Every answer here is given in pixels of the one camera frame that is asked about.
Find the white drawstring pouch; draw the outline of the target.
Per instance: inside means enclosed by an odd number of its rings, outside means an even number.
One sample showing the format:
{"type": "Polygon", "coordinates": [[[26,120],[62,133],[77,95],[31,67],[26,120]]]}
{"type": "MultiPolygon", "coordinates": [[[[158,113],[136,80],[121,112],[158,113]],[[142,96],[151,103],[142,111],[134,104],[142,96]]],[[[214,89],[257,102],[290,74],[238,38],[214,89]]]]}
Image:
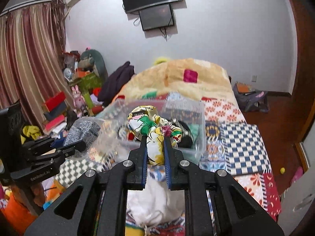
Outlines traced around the white drawstring pouch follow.
{"type": "Polygon", "coordinates": [[[169,190],[166,182],[150,179],[144,190],[128,191],[128,214],[140,226],[171,222],[179,218],[184,209],[184,192],[169,190]]]}

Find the clear plastic storage bin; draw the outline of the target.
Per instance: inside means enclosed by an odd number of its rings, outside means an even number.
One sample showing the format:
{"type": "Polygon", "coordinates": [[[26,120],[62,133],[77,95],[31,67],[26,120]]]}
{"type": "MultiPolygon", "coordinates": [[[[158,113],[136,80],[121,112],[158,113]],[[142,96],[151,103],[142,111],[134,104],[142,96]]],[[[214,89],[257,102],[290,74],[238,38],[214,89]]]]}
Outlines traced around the clear plastic storage bin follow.
{"type": "Polygon", "coordinates": [[[181,98],[173,100],[118,99],[97,118],[106,125],[109,136],[123,144],[139,146],[142,135],[162,141],[168,136],[184,158],[198,164],[206,149],[203,104],[181,98]]]}

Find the floral patterned cloth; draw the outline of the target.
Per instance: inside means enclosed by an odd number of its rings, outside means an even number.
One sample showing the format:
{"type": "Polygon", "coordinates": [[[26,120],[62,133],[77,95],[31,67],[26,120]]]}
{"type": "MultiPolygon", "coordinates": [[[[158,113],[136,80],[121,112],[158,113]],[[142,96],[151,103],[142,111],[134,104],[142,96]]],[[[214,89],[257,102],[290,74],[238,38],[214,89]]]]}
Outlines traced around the floral patterned cloth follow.
{"type": "Polygon", "coordinates": [[[141,140],[147,136],[148,163],[153,166],[164,165],[164,138],[170,137],[173,147],[182,140],[180,127],[158,115],[157,108],[152,105],[140,105],[128,115],[128,128],[141,140]]]}

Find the red box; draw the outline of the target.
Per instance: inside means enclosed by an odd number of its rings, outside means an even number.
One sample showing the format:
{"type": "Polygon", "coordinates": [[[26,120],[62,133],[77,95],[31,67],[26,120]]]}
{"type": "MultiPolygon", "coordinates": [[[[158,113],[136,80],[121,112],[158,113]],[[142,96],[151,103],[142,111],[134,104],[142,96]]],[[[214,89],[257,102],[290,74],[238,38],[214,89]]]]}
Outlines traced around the red box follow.
{"type": "Polygon", "coordinates": [[[66,96],[64,92],[58,92],[55,96],[49,98],[42,104],[42,110],[44,112],[51,112],[58,105],[64,102],[65,99],[66,99],[66,96]]]}

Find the pink rabbit toy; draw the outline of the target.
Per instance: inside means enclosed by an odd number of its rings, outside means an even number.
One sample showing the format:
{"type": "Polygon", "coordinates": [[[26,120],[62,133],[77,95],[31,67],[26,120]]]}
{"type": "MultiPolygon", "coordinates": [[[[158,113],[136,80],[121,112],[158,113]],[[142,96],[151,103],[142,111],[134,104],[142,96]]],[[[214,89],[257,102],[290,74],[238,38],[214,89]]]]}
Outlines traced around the pink rabbit toy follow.
{"type": "Polygon", "coordinates": [[[86,105],[85,99],[81,94],[79,87],[77,85],[71,87],[73,94],[73,102],[76,111],[83,117],[87,117],[89,115],[88,107],[86,105]]]}

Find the green bottle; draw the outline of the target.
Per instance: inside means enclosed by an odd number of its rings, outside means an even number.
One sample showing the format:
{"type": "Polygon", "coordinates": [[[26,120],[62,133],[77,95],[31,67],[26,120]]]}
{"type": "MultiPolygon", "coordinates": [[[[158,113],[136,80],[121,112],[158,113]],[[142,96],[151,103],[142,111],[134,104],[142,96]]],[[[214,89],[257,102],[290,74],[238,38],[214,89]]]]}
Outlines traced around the green bottle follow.
{"type": "Polygon", "coordinates": [[[84,92],[82,94],[82,96],[84,97],[84,100],[85,100],[85,103],[86,103],[87,107],[89,109],[92,109],[94,107],[94,103],[93,103],[93,101],[91,99],[91,96],[90,96],[89,92],[84,92]]]}

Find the patchwork patterned bedspread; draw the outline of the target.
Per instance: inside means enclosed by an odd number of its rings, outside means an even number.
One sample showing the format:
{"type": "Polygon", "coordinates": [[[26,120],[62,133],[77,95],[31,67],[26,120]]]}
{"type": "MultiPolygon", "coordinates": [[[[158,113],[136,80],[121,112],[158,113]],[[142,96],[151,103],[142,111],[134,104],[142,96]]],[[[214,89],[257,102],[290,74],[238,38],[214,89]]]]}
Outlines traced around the patchwork patterned bedspread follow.
{"type": "MultiPolygon", "coordinates": [[[[140,226],[127,211],[128,174],[131,150],[139,146],[123,144],[109,136],[102,119],[97,139],[88,154],[113,155],[105,168],[78,168],[67,161],[60,173],[72,184],[27,229],[27,235],[283,235],[281,227],[265,210],[265,201],[256,201],[249,188],[235,176],[270,169],[269,158],[255,125],[230,119],[205,119],[206,149],[198,164],[183,159],[185,209],[171,221],[140,226]]],[[[164,165],[148,163],[147,179],[166,182],[164,165]]]]}

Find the green cardboard box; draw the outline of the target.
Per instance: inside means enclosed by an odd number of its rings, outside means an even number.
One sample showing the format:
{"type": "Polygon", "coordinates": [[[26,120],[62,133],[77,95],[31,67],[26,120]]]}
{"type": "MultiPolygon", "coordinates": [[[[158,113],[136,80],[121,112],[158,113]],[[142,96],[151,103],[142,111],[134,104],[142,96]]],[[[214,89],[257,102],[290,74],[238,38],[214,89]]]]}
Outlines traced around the green cardboard box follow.
{"type": "Polygon", "coordinates": [[[90,89],[102,87],[103,80],[95,73],[90,73],[82,78],[77,78],[72,82],[69,82],[68,85],[70,88],[77,85],[81,93],[86,93],[89,92],[90,89]]]}

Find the dark purple jacket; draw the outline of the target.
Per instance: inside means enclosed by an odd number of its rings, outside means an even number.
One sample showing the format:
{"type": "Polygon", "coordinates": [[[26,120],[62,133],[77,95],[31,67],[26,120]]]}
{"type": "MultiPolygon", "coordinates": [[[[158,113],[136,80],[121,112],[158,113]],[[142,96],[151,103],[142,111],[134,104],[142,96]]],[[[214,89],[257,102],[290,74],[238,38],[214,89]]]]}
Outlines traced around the dark purple jacket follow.
{"type": "Polygon", "coordinates": [[[103,83],[98,93],[98,102],[101,102],[104,107],[108,106],[133,75],[134,66],[131,65],[130,61],[118,67],[103,83]]]}

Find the striped red curtain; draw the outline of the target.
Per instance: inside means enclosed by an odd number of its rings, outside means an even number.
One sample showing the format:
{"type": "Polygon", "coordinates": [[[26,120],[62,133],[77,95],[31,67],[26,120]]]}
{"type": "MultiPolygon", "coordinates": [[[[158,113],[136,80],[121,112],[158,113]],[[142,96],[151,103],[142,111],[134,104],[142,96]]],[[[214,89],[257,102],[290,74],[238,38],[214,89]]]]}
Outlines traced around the striped red curtain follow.
{"type": "Polygon", "coordinates": [[[46,100],[63,92],[67,105],[73,101],[62,72],[64,12],[64,0],[51,0],[1,16],[1,108],[20,101],[25,119],[38,127],[46,100]]]}

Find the beige fleece blanket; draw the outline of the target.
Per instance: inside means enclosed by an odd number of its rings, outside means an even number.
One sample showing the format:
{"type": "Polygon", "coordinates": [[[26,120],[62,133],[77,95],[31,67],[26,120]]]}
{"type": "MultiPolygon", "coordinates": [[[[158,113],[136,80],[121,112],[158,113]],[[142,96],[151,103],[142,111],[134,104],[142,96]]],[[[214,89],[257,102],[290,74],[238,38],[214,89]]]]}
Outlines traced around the beige fleece blanket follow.
{"type": "Polygon", "coordinates": [[[226,70],[215,63],[192,58],[162,62],[134,75],[115,98],[140,99],[147,94],[169,92],[197,101],[213,98],[236,104],[226,70]]]}

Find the grey green plush toy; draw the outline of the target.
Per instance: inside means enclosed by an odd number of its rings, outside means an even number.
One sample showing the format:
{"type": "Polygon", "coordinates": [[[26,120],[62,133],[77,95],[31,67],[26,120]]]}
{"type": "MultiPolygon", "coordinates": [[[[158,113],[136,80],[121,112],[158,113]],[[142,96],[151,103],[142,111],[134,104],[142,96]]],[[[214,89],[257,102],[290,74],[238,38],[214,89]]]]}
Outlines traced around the grey green plush toy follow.
{"type": "Polygon", "coordinates": [[[97,50],[89,49],[84,51],[80,56],[78,68],[84,71],[92,70],[102,80],[108,78],[103,56],[97,50]]]}

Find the grey backpack on floor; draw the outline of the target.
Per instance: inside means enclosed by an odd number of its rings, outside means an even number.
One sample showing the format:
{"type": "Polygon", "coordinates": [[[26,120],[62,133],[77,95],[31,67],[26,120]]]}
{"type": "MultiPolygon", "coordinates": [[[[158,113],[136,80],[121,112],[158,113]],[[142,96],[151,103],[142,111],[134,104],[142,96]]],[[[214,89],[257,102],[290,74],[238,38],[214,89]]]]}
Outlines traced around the grey backpack on floor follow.
{"type": "Polygon", "coordinates": [[[251,88],[236,82],[233,86],[234,96],[242,112],[269,112],[268,92],[251,88]]]}

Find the brown wooden door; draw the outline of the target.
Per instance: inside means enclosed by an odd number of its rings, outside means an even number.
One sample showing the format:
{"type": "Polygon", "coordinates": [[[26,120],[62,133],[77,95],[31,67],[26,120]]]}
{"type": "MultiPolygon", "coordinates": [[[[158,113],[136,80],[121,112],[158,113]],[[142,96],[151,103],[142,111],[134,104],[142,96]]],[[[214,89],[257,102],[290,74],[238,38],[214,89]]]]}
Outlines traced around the brown wooden door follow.
{"type": "Polygon", "coordinates": [[[297,36],[297,68],[293,88],[293,142],[307,135],[314,117],[314,7],[309,0],[289,0],[297,36]]]}

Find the wall power socket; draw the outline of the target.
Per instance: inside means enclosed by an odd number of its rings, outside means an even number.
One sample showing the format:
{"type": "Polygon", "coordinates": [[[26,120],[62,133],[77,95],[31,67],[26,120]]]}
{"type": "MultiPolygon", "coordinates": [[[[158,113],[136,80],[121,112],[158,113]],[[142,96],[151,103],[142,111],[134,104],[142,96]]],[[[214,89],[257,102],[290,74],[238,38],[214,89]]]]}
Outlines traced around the wall power socket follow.
{"type": "Polygon", "coordinates": [[[256,81],[257,81],[257,75],[252,75],[251,82],[256,82],[256,81]]]}

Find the small wall monitor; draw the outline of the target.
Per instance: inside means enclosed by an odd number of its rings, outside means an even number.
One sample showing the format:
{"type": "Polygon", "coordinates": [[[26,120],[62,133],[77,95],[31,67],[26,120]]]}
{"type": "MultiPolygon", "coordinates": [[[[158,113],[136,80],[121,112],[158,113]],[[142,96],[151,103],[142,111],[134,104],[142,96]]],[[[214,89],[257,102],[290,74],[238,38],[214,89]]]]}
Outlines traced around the small wall monitor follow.
{"type": "Polygon", "coordinates": [[[167,28],[175,23],[170,4],[162,4],[140,10],[139,18],[143,31],[167,28]]]}

